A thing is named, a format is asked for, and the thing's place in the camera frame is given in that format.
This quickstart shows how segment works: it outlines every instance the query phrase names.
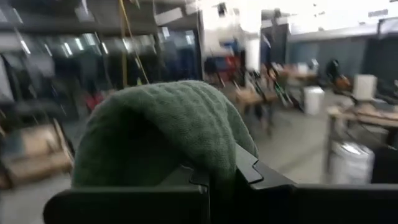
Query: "green towel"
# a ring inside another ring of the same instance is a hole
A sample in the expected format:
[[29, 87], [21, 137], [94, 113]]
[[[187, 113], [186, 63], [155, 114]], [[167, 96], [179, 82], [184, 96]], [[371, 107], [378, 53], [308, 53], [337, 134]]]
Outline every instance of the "green towel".
[[234, 180], [236, 143], [257, 157], [239, 113], [212, 86], [184, 81], [127, 88], [91, 115], [72, 186], [157, 185], [188, 159], [222, 187]]

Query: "workbench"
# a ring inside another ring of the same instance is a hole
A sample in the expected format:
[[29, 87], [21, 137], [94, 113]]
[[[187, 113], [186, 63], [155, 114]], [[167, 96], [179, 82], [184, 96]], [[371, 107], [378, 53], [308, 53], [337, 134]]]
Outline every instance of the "workbench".
[[345, 140], [342, 137], [342, 133], [339, 132], [338, 123], [356, 121], [368, 126], [378, 126], [385, 129], [398, 128], [398, 105], [393, 107], [394, 110], [392, 111], [381, 111], [373, 107], [372, 104], [365, 103], [359, 106], [331, 106], [327, 109], [329, 117], [328, 136], [323, 168], [326, 182], [330, 181], [330, 159], [333, 152], [333, 143]]
[[241, 114], [241, 116], [244, 114], [244, 109], [247, 106], [254, 106], [258, 104], [264, 104], [267, 107], [267, 132], [269, 135], [271, 135], [272, 130], [271, 126], [273, 125], [273, 114], [274, 114], [274, 102], [278, 100], [278, 96], [275, 92], [272, 91], [265, 91], [264, 96], [265, 99], [260, 96], [258, 93], [256, 93], [254, 90], [250, 89], [240, 89], [236, 90], [236, 107]]
[[[283, 69], [283, 70], [278, 70], [279, 75], [282, 78], [286, 78], [286, 86], [285, 89], [286, 91], [289, 91], [289, 89], [294, 89], [298, 88], [300, 92], [299, 99], [297, 100], [300, 102], [300, 108], [301, 110], [304, 109], [304, 88], [313, 85], [315, 83], [315, 80], [317, 79], [317, 74], [315, 72], [309, 71], [309, 72], [299, 72], [296, 69]], [[296, 80], [297, 84], [291, 84], [289, 83], [290, 80]]]

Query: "cable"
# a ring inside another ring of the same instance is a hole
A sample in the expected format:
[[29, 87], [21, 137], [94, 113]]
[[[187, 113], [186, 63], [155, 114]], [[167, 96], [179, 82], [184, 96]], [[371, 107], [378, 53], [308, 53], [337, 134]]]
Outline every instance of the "cable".
[[[124, 14], [124, 19], [125, 19], [125, 21], [126, 21], [126, 25], [127, 25], [127, 29], [128, 29], [128, 31], [129, 31], [129, 34], [130, 34], [130, 38], [131, 38], [131, 40], [132, 40], [132, 32], [131, 32], [130, 22], [129, 22], [129, 18], [128, 18], [128, 16], [127, 16], [127, 13], [126, 13], [126, 8], [124, 7], [124, 2], [123, 2], [123, 0], [119, 0], [119, 2], [120, 2], [121, 10], [122, 10], [122, 12], [123, 12], [123, 14]], [[144, 70], [144, 67], [142, 66], [141, 59], [139, 58], [138, 52], [137, 52], [136, 50], [135, 50], [135, 53], [136, 53], [136, 58], [137, 58], [138, 66], [140, 67], [140, 69], [141, 69], [141, 71], [142, 71], [142, 74], [144, 75], [144, 77], [145, 77], [147, 83], [149, 84], [149, 80], [148, 80], [147, 74], [146, 74], [146, 72], [145, 72], [145, 70]]]

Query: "trash bin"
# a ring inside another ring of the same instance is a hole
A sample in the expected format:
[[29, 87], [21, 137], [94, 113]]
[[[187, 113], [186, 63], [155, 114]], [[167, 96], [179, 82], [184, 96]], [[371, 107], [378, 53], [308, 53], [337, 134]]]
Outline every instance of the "trash bin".
[[331, 184], [370, 184], [374, 153], [355, 142], [336, 143], [330, 163]]
[[304, 112], [310, 115], [319, 113], [323, 100], [324, 91], [319, 86], [304, 88]]

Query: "ceiling light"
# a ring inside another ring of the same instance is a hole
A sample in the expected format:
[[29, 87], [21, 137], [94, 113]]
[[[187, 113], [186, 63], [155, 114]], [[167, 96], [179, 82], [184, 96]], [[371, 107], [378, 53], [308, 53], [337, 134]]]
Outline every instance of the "ceiling light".
[[186, 38], [188, 44], [191, 45], [191, 44], [192, 44], [192, 39], [191, 39], [191, 37], [190, 37], [189, 35], [186, 35], [185, 38]]
[[95, 45], [94, 34], [83, 34], [83, 37], [86, 39], [88, 45]]
[[26, 45], [26, 43], [25, 43], [24, 40], [21, 40], [21, 44], [22, 44], [22, 47], [24, 48], [25, 52], [26, 52], [27, 54], [30, 54], [30, 50], [29, 50], [29, 48], [27, 47], [27, 45]]
[[49, 46], [47, 44], [44, 44], [44, 47], [45, 47], [47, 53], [49, 53], [49, 55], [52, 57], [52, 53], [51, 53]]
[[162, 27], [162, 32], [165, 39], [170, 37], [169, 29], [167, 27]]
[[136, 58], [136, 63], [137, 63], [138, 68], [141, 68], [141, 63], [139, 63], [138, 58]]
[[65, 49], [67, 50], [69, 55], [73, 55], [72, 51], [70, 50], [69, 44], [68, 43], [64, 43]]
[[102, 43], [102, 48], [104, 48], [104, 52], [105, 52], [106, 54], [108, 54], [108, 49], [106, 48], [106, 45], [105, 45], [104, 42]]
[[155, 22], [158, 26], [162, 26], [168, 22], [172, 22], [184, 17], [184, 15], [182, 14], [182, 10], [179, 7], [169, 10], [167, 12], [162, 12], [154, 16], [155, 16]]
[[22, 18], [21, 18], [20, 15], [19, 15], [17, 9], [13, 8], [12, 10], [14, 11], [15, 15], [17, 16], [18, 21], [19, 21], [20, 23], [24, 23], [24, 21], [22, 21]]
[[76, 41], [76, 44], [77, 44], [77, 47], [79, 48], [79, 50], [83, 50], [83, 46], [82, 46], [82, 44], [80, 42], [80, 39], [79, 38], [75, 38], [75, 41]]
[[61, 49], [62, 49], [63, 53], [65, 54], [65, 56], [69, 57], [67, 48], [65, 47], [65, 44], [62, 44], [62, 45], [61, 45]]
[[124, 40], [124, 39], [123, 39], [123, 44], [124, 44], [124, 47], [126, 48], [126, 50], [130, 49], [129, 43], [126, 40]]

